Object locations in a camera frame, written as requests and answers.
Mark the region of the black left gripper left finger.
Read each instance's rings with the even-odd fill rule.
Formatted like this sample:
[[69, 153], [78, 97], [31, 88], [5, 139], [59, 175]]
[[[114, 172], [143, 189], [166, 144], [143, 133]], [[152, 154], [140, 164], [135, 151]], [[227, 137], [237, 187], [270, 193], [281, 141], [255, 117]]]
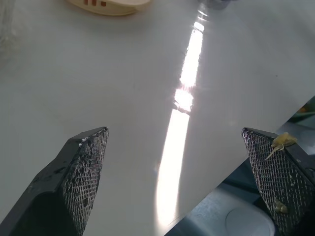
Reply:
[[108, 137], [99, 127], [68, 139], [0, 223], [0, 236], [83, 236]]

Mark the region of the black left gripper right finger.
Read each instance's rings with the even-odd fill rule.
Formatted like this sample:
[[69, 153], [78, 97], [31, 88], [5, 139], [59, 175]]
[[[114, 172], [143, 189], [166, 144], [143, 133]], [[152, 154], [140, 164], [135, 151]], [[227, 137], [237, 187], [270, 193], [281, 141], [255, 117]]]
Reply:
[[298, 144], [274, 150], [276, 136], [242, 130], [257, 188], [281, 236], [315, 236], [315, 155]]

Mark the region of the white round disc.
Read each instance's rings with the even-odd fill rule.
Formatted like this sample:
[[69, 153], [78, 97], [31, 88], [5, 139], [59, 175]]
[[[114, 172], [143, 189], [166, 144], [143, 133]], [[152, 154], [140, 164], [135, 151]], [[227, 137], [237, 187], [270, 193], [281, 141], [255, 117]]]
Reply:
[[238, 207], [225, 219], [228, 236], [275, 236], [275, 226], [264, 213], [253, 208]]

